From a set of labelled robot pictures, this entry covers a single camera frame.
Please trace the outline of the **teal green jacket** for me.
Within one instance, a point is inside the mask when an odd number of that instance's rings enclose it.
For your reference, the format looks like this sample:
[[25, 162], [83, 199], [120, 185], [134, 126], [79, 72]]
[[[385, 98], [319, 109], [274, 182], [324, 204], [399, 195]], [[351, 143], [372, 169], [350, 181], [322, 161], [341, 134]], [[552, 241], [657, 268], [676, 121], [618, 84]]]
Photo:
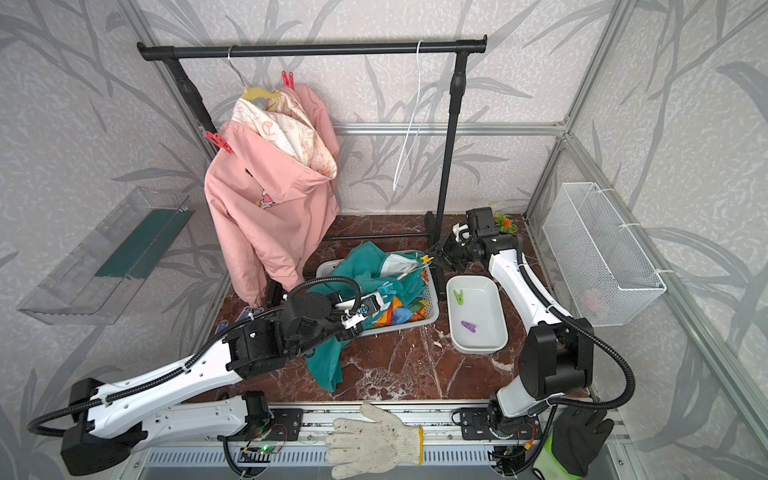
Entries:
[[[378, 288], [391, 282], [397, 289], [396, 296], [382, 296], [388, 308], [372, 320], [366, 320], [364, 329], [372, 325], [389, 325], [388, 310], [395, 297], [407, 305], [415, 299], [420, 299], [424, 290], [422, 270], [411, 273], [402, 280], [397, 276], [409, 266], [415, 265], [425, 254], [421, 251], [405, 253], [387, 253], [371, 242], [354, 248], [338, 267], [333, 271], [334, 276], [348, 277], [359, 285], [361, 292], [368, 295], [378, 292]], [[340, 356], [348, 341], [338, 341], [331, 338], [317, 347], [314, 354], [306, 359], [306, 366], [317, 384], [327, 392], [334, 392], [343, 381]]]

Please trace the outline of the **rainbow striped jacket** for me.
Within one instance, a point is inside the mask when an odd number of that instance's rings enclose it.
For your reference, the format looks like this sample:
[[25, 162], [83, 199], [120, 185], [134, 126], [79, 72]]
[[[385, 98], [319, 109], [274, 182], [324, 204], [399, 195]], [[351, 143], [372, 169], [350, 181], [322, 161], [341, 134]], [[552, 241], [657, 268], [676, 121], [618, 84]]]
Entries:
[[389, 325], [402, 325], [425, 320], [430, 308], [431, 304], [423, 299], [415, 299], [405, 305], [399, 298], [395, 297], [387, 313]]

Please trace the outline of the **purple clothespin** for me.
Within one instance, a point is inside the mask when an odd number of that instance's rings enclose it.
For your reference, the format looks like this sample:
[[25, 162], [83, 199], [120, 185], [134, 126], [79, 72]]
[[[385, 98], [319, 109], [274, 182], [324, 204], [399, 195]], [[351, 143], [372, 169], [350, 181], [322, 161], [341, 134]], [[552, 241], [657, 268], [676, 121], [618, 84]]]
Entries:
[[467, 321], [461, 321], [460, 324], [467, 329], [468, 331], [475, 333], [477, 331], [477, 326], [471, 322]]

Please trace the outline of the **white hanger of rainbow jacket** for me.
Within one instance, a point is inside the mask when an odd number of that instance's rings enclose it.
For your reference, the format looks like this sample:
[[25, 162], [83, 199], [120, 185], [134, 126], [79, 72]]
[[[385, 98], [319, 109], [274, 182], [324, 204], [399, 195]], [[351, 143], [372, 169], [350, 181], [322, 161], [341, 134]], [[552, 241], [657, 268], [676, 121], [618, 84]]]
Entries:
[[[405, 163], [408, 160], [412, 150], [413, 146], [409, 143], [413, 131], [413, 125], [416, 119], [416, 114], [418, 111], [418, 107], [421, 101], [421, 93], [422, 93], [422, 67], [421, 67], [421, 47], [424, 40], [420, 39], [417, 42], [417, 46], [415, 49], [415, 65], [416, 65], [416, 74], [417, 74], [417, 84], [416, 84], [416, 92], [415, 92], [415, 98], [413, 101], [413, 108], [411, 110], [411, 115], [406, 127], [405, 136], [403, 139], [403, 143], [401, 145], [401, 149], [399, 151], [398, 160], [396, 163], [395, 172], [393, 174], [393, 181], [392, 181], [392, 192], [395, 193], [398, 190], [400, 179], [405, 167]], [[415, 138], [419, 136], [420, 133], [420, 127], [417, 128], [415, 134], [413, 135]]]

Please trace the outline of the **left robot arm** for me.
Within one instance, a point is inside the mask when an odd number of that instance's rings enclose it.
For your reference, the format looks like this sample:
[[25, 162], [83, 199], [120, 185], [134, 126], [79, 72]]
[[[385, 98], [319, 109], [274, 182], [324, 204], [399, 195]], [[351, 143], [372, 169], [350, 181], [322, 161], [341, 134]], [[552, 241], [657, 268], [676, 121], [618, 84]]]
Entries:
[[115, 383], [86, 378], [66, 407], [29, 421], [28, 431], [61, 441], [73, 476], [105, 471], [133, 453], [173, 440], [212, 437], [227, 444], [270, 434], [277, 421], [262, 392], [196, 403], [194, 397], [283, 368], [331, 338], [351, 340], [388, 305], [352, 278], [315, 278], [281, 304], [240, 320], [197, 352]]

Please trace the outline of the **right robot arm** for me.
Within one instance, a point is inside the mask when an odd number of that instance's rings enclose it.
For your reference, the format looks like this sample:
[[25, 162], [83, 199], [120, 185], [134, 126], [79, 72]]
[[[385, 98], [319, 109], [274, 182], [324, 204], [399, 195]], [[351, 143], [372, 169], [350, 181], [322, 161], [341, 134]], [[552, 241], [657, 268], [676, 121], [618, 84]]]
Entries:
[[[554, 299], [525, 258], [523, 239], [501, 231], [491, 208], [467, 211], [466, 220], [437, 244], [434, 256], [456, 273], [481, 263], [509, 297], [526, 329], [517, 377], [489, 402], [488, 424], [494, 435], [509, 437], [523, 421], [556, 405], [612, 410], [632, 399], [637, 382], [629, 363], [594, 334], [587, 319], [573, 317]], [[568, 398], [592, 384], [595, 348], [622, 371], [623, 391], [607, 401]]]

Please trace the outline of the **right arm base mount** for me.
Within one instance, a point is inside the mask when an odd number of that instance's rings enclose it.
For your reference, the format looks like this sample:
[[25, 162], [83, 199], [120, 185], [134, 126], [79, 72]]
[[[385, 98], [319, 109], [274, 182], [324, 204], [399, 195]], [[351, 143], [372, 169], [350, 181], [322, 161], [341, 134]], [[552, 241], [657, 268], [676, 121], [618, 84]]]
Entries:
[[459, 408], [452, 412], [451, 421], [460, 428], [464, 440], [528, 442], [541, 438], [537, 416], [505, 417], [491, 405]]

